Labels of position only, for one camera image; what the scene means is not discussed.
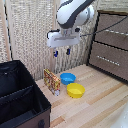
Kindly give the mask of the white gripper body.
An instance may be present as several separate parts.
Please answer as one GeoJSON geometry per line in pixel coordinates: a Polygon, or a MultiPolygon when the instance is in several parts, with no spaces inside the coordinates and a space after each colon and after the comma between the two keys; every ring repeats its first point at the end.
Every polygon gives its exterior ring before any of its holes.
{"type": "Polygon", "coordinates": [[[47,46],[50,48],[71,46],[78,44],[80,41],[80,35],[78,32],[73,34],[62,34],[59,29],[52,30],[47,33],[47,46]]]}

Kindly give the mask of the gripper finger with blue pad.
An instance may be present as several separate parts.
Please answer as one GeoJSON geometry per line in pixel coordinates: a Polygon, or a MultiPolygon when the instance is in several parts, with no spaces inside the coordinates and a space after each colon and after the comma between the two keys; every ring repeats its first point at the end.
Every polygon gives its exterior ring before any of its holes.
{"type": "Polygon", "coordinates": [[[56,50],[56,48],[54,48],[54,57],[57,57],[58,56],[58,51],[56,50]]]}
{"type": "Polygon", "coordinates": [[[69,48],[67,49],[67,51],[66,51],[66,54],[67,54],[67,55],[70,55],[70,53],[71,53],[71,47],[69,47],[69,48]]]}

